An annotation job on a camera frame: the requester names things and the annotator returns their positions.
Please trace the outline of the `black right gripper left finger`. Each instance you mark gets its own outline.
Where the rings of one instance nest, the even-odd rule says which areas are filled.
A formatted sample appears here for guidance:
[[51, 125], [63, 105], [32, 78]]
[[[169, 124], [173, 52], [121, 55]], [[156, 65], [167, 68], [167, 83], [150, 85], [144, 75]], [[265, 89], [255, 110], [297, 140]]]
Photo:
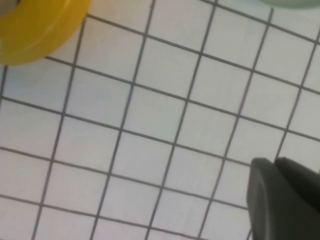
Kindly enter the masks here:
[[266, 158], [251, 162], [246, 201], [254, 240], [320, 238], [320, 212], [305, 202]]

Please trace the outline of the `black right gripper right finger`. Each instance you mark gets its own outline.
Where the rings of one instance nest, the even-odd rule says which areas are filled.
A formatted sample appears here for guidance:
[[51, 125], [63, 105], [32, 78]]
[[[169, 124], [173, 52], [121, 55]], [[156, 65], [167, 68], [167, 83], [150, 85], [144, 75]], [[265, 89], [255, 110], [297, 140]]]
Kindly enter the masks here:
[[286, 157], [276, 158], [274, 165], [295, 192], [319, 212], [320, 174]]

